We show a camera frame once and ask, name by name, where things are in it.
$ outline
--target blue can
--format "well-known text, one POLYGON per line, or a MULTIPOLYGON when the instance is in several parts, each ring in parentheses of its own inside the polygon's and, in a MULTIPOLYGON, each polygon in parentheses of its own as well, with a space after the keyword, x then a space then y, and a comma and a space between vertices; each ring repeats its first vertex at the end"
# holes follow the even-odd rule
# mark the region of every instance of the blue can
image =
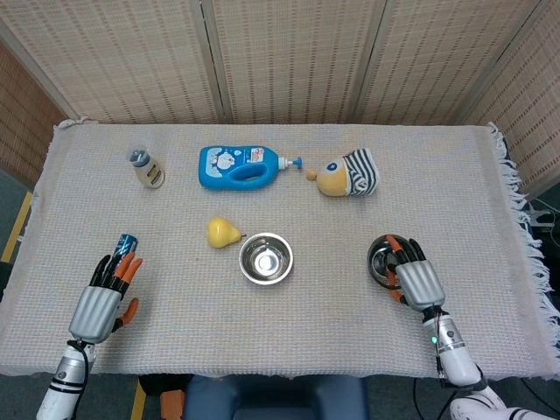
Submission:
POLYGON ((122 234, 119 243, 116 244, 113 256, 126 256, 129 252, 134 252, 137 248, 138 239, 131 234, 122 234))

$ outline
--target small bottle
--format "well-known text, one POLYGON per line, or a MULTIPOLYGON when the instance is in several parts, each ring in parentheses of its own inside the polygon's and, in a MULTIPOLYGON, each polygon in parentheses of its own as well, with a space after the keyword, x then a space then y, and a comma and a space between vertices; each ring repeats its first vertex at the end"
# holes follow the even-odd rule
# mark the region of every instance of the small bottle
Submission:
POLYGON ((129 154, 129 161, 140 182, 148 188, 159 188, 165 180, 165 173, 158 161, 150 156, 145 147, 139 146, 129 154))

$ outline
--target robot finger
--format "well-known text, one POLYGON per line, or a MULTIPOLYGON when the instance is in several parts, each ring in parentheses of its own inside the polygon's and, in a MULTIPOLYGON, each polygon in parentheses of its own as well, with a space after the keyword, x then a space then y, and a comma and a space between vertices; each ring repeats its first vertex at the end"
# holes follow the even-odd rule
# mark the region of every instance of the robot finger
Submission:
POLYGON ((134 252, 129 252, 121 261, 118 269, 115 271, 115 277, 123 278, 124 273, 129 268, 130 262, 134 259, 134 252))
POLYGON ((114 333, 122 326, 126 326, 134 318, 134 315, 137 313, 137 309, 138 309, 138 299, 134 297, 130 301, 129 308, 126 310, 126 312, 120 318, 115 319, 115 324, 113 325, 112 333, 114 333))
POLYGON ((414 239, 409 239, 410 246, 416 251, 416 255, 418 256, 418 261, 424 261, 426 259, 426 255, 420 248, 420 244, 416 242, 414 239))
POLYGON ((111 255, 105 255, 95 267, 94 275, 91 277, 91 281, 89 282, 90 286, 98 286, 102 283, 103 271, 105 270, 105 266, 111 259, 111 255))
POLYGON ((418 261, 416 251, 407 241, 401 241, 401 245, 404 254, 406 254, 407 258, 409 259, 409 263, 412 263, 413 261, 418 261))
POLYGON ((121 261, 122 257, 123 256, 120 254, 114 255, 113 259, 109 262, 109 264, 107 264, 107 268, 103 273, 103 279, 99 284, 101 287, 107 287, 108 284, 111 283, 111 277, 113 276, 116 266, 119 265, 119 262, 121 261))
POLYGON ((143 261, 144 260, 142 258, 138 258, 129 267, 127 267, 126 272, 122 276, 122 280, 125 283, 130 284, 130 282, 132 282, 132 278, 137 273, 137 270, 142 265, 143 261))
MULTIPOLYGON (((396 274, 390 270, 387 270, 387 279, 389 286, 396 286, 396 274)), ((404 295, 398 290, 391 290, 390 292, 391 297, 396 300, 399 304, 406 305, 406 299, 404 295)))
POLYGON ((403 247, 401 246, 399 241, 392 234, 388 234, 386 238, 389 246, 393 249, 393 252, 395 253, 396 261, 399 264, 407 263, 409 259, 406 256, 403 247))

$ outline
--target stainless steel bowl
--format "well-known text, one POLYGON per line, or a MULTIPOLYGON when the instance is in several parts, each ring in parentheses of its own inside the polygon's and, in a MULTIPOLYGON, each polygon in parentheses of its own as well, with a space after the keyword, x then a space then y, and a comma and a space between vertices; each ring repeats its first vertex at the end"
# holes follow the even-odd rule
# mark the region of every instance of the stainless steel bowl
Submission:
POLYGON ((288 242, 277 234, 256 234, 248 238, 239 253, 241 271, 251 282, 276 284, 288 276, 294 255, 288 242))
MULTIPOLYGON (((400 243, 405 241, 398 234, 393 234, 393 237, 400 243)), ((384 235, 377 238, 367 252, 367 268, 369 274, 377 283, 389 285, 389 279, 387 278, 387 266, 389 264, 396 264, 396 258, 389 241, 387 241, 387 236, 384 235)))

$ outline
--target bottle cap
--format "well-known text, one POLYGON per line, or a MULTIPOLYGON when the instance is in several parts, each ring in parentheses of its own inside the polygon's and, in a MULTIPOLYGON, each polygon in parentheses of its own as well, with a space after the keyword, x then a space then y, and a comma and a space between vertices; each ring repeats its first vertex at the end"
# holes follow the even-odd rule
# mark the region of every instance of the bottle cap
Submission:
POLYGON ((298 157, 295 160, 288 160, 285 157, 278 158, 278 169, 286 169, 290 165, 295 165, 297 168, 301 169, 302 164, 304 163, 301 157, 298 157))
POLYGON ((150 161, 150 154, 145 147, 136 147, 129 152, 129 161, 132 166, 141 167, 150 161))

